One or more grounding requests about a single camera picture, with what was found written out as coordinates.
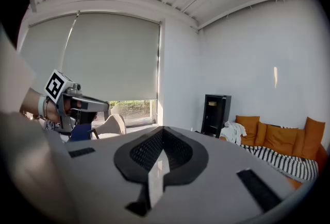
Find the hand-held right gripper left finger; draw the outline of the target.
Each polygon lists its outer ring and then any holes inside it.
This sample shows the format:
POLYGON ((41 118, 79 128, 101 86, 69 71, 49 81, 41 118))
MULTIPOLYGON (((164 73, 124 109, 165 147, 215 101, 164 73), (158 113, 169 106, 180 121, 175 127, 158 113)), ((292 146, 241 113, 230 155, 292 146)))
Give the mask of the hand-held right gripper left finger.
POLYGON ((149 171, 130 157, 138 148, 152 156, 153 167, 162 152, 162 127, 133 133, 65 143, 65 180, 74 200, 79 224, 163 224, 163 209, 151 208, 149 171))

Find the beige chair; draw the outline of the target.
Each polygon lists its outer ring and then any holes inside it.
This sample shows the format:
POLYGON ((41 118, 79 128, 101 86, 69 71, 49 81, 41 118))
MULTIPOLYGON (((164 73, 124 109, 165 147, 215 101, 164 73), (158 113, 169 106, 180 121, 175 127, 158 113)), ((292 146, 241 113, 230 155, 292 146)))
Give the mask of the beige chair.
POLYGON ((91 129, 88 133, 93 134, 96 139, 105 139, 126 134, 124 118, 120 114, 110 115, 102 125, 91 129))

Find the black white striped blanket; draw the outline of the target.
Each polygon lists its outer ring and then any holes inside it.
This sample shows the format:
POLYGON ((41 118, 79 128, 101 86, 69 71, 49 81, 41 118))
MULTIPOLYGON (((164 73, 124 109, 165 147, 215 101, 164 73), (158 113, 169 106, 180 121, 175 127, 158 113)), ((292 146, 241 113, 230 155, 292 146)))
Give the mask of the black white striped blanket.
POLYGON ((315 160, 287 156, 263 146, 240 145, 243 149, 265 161, 283 175, 299 183, 313 181, 319 176, 315 160))

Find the window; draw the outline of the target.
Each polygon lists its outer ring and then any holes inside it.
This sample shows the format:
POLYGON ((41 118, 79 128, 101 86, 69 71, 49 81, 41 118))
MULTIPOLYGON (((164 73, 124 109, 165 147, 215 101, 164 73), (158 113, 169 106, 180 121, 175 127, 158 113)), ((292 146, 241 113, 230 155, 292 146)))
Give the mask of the window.
POLYGON ((157 100, 110 101, 110 114, 123 117, 127 128, 152 125, 157 122, 157 100))

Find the orange sofa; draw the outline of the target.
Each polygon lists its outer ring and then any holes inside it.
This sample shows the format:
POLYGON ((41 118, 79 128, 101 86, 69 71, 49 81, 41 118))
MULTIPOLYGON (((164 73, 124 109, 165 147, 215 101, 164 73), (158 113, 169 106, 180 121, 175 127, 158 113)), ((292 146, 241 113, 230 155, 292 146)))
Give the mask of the orange sofa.
MULTIPOLYGON (((302 149, 303 149, 303 144, 304 144, 304 137, 305 137, 305 127, 303 129, 298 128, 298 134, 296 136, 295 143, 293 146, 293 152, 292 152, 292 155, 290 155, 290 156, 302 158, 301 154, 302 154, 302 149)), ((223 141, 227 141, 223 137, 220 137, 220 139, 223 141)), ((328 160, 328 155, 326 153, 325 148, 321 144, 319 147, 319 150, 317 152, 317 156, 316 156, 316 160, 315 160, 318 163, 319 174, 324 170, 324 168, 327 164, 327 160, 328 160)), ((293 179, 290 179, 287 176, 285 176, 285 177, 287 178, 287 180, 291 183, 291 185, 295 189, 298 189, 299 187, 301 187, 304 184, 304 183, 299 183, 293 179)))

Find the blue chair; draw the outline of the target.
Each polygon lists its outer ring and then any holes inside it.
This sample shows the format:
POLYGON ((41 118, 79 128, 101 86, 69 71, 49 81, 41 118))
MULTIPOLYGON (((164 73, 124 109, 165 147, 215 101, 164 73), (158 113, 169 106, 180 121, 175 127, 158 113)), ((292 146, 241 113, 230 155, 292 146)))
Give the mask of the blue chair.
POLYGON ((69 142, 86 141, 91 139, 91 124, 76 125, 71 132, 69 142))

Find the person's left hand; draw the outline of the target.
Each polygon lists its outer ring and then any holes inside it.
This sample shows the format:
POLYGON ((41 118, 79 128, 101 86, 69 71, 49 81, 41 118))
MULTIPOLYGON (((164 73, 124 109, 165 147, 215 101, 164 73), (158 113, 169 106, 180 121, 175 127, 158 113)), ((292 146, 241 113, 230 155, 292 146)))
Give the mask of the person's left hand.
MULTIPOLYGON (((71 105, 70 100, 67 99, 64 101, 64 110, 67 115, 71 114, 71 105)), ((52 100, 50 100, 46 107, 46 117, 53 123, 60 123, 60 118, 56 110, 56 106, 52 100)))

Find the grey roller blind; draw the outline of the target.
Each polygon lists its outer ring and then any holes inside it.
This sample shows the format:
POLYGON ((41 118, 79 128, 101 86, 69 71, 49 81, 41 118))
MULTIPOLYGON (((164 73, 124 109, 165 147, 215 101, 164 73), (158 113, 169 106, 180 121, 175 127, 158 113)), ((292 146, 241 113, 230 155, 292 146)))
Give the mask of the grey roller blind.
POLYGON ((159 25, 115 14, 78 16, 62 72, 104 101, 157 98, 159 25))
POLYGON ((21 55, 35 72, 32 88, 43 94, 53 70, 61 70, 65 46, 76 15, 63 16, 31 26, 21 55))

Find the white cloth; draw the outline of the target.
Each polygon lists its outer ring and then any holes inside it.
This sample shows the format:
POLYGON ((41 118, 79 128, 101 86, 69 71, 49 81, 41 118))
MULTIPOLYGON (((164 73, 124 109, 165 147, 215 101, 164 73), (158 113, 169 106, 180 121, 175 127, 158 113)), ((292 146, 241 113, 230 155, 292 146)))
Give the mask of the white cloth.
POLYGON ((220 137, 239 146, 241 145, 241 138, 246 136, 247 133, 245 128, 239 123, 225 122, 224 127, 220 132, 220 137))

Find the white wristband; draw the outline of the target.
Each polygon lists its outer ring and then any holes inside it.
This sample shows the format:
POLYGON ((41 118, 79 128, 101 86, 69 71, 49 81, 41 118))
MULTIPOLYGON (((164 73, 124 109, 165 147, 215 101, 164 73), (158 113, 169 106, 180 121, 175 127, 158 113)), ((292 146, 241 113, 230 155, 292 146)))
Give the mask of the white wristband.
POLYGON ((38 116, 42 119, 45 119, 45 114, 44 114, 45 101, 46 101, 46 97, 44 95, 40 95, 38 101, 38 116))

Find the person's left forearm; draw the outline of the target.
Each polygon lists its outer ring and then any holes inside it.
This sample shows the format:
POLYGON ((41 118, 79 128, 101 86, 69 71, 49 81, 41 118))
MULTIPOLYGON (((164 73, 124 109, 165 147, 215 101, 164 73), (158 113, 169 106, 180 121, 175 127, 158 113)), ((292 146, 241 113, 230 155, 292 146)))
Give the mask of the person's left forearm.
POLYGON ((20 107, 20 112, 29 112, 33 115, 38 116, 38 101, 39 101, 39 97, 40 97, 40 93, 38 93, 37 91, 35 91, 32 88, 29 88, 29 90, 27 91, 25 98, 23 100, 23 103, 21 104, 20 107))

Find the black cabinet with door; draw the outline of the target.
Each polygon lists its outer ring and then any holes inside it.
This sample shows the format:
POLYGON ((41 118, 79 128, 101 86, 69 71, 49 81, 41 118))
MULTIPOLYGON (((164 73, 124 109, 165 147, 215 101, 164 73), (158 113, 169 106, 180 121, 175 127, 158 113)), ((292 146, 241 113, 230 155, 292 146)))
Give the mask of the black cabinet with door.
POLYGON ((220 137, 221 129, 229 118, 232 97, 229 95, 205 95, 201 134, 220 137), (209 101, 216 101, 216 106, 209 106, 209 101))

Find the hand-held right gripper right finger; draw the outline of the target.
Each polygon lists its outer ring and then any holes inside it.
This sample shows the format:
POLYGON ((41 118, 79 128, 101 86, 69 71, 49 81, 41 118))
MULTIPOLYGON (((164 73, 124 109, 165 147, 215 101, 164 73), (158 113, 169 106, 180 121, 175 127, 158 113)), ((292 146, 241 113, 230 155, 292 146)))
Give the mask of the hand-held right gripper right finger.
POLYGON ((154 223, 275 223, 297 205, 292 184, 265 161, 238 145, 181 128, 174 130, 204 145, 209 161, 191 184, 166 188, 154 206, 154 223), (264 212, 237 175, 245 169, 257 174, 279 196, 280 204, 264 212))

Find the orange sofa cushion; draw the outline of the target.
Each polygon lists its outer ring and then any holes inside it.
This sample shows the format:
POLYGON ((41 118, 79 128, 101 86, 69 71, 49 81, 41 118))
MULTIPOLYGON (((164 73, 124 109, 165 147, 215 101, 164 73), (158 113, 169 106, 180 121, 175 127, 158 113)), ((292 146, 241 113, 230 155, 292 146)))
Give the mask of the orange sofa cushion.
POLYGON ((281 128, 267 125, 263 146, 279 154, 290 156, 293 152, 297 134, 298 128, 281 128))
POLYGON ((325 130, 325 122, 316 121, 307 117, 305 124, 305 137, 301 157, 316 160, 325 130))
POLYGON ((241 144, 255 145, 259 121, 259 116, 236 116, 236 123, 242 125, 246 131, 246 136, 241 136, 241 144))
POLYGON ((263 146, 266 137, 267 125, 259 122, 257 128, 257 135, 255 139, 255 146, 263 146))

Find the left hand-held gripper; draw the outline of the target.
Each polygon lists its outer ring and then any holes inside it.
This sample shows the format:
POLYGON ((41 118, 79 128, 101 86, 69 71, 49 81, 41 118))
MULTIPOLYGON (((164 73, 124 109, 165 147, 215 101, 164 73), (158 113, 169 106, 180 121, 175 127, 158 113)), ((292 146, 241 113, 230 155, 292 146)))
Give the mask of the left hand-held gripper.
POLYGON ((76 124, 75 118, 67 115, 64 102, 76 96, 80 102, 80 109, 84 112, 108 112, 109 103, 88 96, 81 95, 80 84, 75 83, 69 77, 58 70, 53 70, 44 87, 46 95, 52 100, 59 116, 60 126, 57 131, 60 133, 71 133, 76 124))

